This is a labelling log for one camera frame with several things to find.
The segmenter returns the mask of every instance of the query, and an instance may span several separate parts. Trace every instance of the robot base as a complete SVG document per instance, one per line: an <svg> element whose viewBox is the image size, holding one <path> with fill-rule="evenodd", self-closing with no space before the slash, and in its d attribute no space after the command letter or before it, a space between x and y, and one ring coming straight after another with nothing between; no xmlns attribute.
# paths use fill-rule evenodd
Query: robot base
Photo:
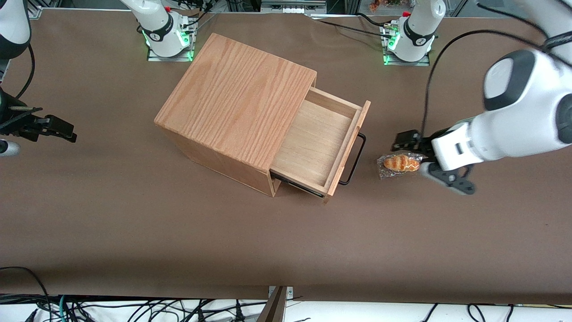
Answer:
<svg viewBox="0 0 572 322"><path fill-rule="evenodd" d="M391 23L386 24L386 25L396 26L396 24L397 24L397 20L393 20L393 21L391 21ZM429 55L428 54L425 54L425 56L423 56L423 58L421 58L421 60L419 60L419 61L408 62L408 61L403 61L403 60L397 58L397 56L395 56L395 54L389 50L389 46L393 45L392 42L394 42L396 39L396 33L398 33L397 28L379 27L379 31L381 32L381 34L389 34L392 36L392 38L389 38L389 39L381 37L382 49L383 49L383 64L384 65L429 66Z"/></svg>
<svg viewBox="0 0 572 322"><path fill-rule="evenodd" d="M182 29L182 32L190 32L188 35L182 35L181 39L184 42L188 42L189 45L183 49L179 54L172 56L172 57L161 57L155 54L154 51L151 50L149 44L147 44L147 61L193 61L194 58L194 42L197 38L197 25L195 21L197 18L185 17L182 16L183 24L187 25L192 23L193 25L188 26L185 29Z"/></svg>

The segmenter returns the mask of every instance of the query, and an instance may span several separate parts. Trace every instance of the wooden drawer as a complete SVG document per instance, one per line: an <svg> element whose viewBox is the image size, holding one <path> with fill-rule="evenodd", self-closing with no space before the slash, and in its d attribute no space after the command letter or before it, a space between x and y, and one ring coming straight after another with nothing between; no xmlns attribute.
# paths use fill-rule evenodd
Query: wooden drawer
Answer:
<svg viewBox="0 0 572 322"><path fill-rule="evenodd" d="M155 123L204 167L272 197L282 180L327 202L370 102L322 92L316 75L212 34Z"/></svg>
<svg viewBox="0 0 572 322"><path fill-rule="evenodd" d="M272 176L327 202L369 106L369 101L361 107L310 87L270 167Z"/></svg>

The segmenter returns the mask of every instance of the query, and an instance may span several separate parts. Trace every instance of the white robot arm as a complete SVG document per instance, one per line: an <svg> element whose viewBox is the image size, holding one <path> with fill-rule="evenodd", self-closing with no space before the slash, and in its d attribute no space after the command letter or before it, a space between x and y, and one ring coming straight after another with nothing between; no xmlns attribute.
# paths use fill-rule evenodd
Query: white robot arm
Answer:
<svg viewBox="0 0 572 322"><path fill-rule="evenodd" d="M29 43L26 0L0 0L0 59L18 57Z"/></svg>
<svg viewBox="0 0 572 322"><path fill-rule="evenodd" d="M182 33L188 21L174 11L167 12L160 0L121 0L139 21L149 47L161 57L179 54L189 46Z"/></svg>
<svg viewBox="0 0 572 322"><path fill-rule="evenodd" d="M572 10L556 0L515 0L529 11L549 38L545 45L572 62ZM499 59L486 73L485 112L462 120L429 138L418 132L398 134L392 150L429 156L424 175L462 194L474 185L460 168L505 156L520 157L567 147L572 143L572 68L536 49L517 50Z"/></svg>
<svg viewBox="0 0 572 322"><path fill-rule="evenodd" d="M411 15L397 20L398 38L389 50L403 61L414 62L423 58L431 49L445 11L443 0L417 0Z"/></svg>

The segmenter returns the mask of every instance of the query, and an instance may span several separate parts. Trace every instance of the plastic bag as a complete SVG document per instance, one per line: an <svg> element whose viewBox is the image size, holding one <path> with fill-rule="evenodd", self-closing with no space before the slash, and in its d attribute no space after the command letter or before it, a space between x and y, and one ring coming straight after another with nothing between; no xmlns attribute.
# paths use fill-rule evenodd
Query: plastic bag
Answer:
<svg viewBox="0 0 572 322"><path fill-rule="evenodd" d="M419 169L424 155L407 151L383 155L378 159L379 178L392 178Z"/></svg>

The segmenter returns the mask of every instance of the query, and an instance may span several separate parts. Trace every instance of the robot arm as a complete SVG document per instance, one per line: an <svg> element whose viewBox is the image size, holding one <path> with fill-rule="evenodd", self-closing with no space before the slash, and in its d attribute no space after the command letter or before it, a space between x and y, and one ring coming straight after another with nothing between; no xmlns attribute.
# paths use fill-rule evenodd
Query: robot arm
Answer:
<svg viewBox="0 0 572 322"><path fill-rule="evenodd" d="M26 0L0 0L0 59L18 57L30 43Z"/></svg>
<svg viewBox="0 0 572 322"><path fill-rule="evenodd" d="M167 12L160 0L120 0L137 18L149 47L161 57L172 57L190 45L182 35L190 32L187 17Z"/></svg>
<svg viewBox="0 0 572 322"><path fill-rule="evenodd" d="M572 13L555 0L542 2L541 8L534 0L515 1L550 37L572 30ZM572 62L572 43L552 51ZM473 194L474 185L467 180L473 164L572 143L572 69L546 53L524 49L505 55L487 71L483 95L484 113L429 138L419 139L414 130L400 133L392 150L424 153L425 176L458 193ZM468 170L464 175L462 168Z"/></svg>
<svg viewBox="0 0 572 322"><path fill-rule="evenodd" d="M26 0L0 0L0 59L12 59L22 54L30 44L30 35ZM20 136L33 142L40 135L76 141L73 125L53 115L43 118L33 115L41 110L26 106L0 88L0 135ZM12 156L18 152L19 144L0 140L0 156Z"/></svg>

